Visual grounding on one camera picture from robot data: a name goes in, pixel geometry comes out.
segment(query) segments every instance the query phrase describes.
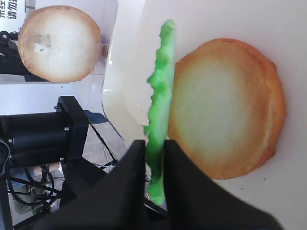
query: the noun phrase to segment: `sign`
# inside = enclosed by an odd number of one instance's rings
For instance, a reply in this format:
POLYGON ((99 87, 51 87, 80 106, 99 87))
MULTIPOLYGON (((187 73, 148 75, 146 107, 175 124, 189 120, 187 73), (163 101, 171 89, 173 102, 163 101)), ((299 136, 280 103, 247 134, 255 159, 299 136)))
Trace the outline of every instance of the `sign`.
POLYGON ((25 20, 25 0, 0 0, 0 31, 20 31, 25 20))

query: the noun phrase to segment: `white surface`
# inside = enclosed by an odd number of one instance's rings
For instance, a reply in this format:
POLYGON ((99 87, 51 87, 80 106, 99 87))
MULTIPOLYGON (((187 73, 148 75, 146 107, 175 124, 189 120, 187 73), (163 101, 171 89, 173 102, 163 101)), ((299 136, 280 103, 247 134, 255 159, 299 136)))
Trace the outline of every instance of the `white surface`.
POLYGON ((305 229, 307 1, 121 0, 103 106, 128 144, 144 138, 141 125, 147 123, 152 94, 146 79, 153 72, 158 34, 166 19, 177 23, 177 60, 208 40, 226 37, 253 45, 277 65, 288 113, 276 155, 245 177, 218 183, 275 215, 287 230, 305 229))
POLYGON ((0 84, 0 115, 54 112, 60 96, 78 99, 70 84, 0 84))

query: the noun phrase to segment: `black machine part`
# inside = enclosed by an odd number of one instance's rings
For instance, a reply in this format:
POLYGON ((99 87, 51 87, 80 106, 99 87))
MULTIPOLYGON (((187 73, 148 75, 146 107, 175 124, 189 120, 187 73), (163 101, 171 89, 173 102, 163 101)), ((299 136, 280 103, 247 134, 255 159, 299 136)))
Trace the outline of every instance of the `black machine part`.
POLYGON ((165 141, 168 221, 158 220, 157 228, 145 212, 144 183, 145 142, 137 140, 109 175, 60 211, 40 220, 34 229, 283 230, 274 217, 216 185, 175 141, 165 141))
MULTIPOLYGON (((73 96, 60 97, 56 109, 55 113, 0 116, 0 137, 10 147, 11 168, 82 157, 87 116, 73 96)), ((0 143, 0 162, 7 154, 3 148, 0 143)))

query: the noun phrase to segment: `crust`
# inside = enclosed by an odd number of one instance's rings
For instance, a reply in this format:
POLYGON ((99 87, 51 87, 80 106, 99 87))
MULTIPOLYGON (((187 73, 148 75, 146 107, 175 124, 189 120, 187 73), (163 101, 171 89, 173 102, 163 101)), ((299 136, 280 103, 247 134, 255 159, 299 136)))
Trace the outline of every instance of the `crust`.
POLYGON ((83 11, 49 6, 34 11, 19 35, 27 69, 51 82, 79 81, 90 74, 100 30, 83 11))
POLYGON ((215 39, 176 64, 168 135, 209 177, 234 178, 263 165, 284 119, 276 66, 251 45, 215 39))

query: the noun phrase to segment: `toasted bun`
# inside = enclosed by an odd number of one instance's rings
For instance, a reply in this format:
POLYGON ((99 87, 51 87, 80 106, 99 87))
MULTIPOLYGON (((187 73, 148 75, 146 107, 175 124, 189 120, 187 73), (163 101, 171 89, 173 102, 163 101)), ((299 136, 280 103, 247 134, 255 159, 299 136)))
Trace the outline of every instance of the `toasted bun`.
POLYGON ((209 177, 246 175, 275 152, 285 118, 276 66, 233 39, 201 45, 176 64, 170 139, 209 177))
POLYGON ((51 82, 69 82, 90 74, 99 41, 99 27, 89 15, 70 6, 50 6, 26 19, 18 46, 31 73, 51 82))

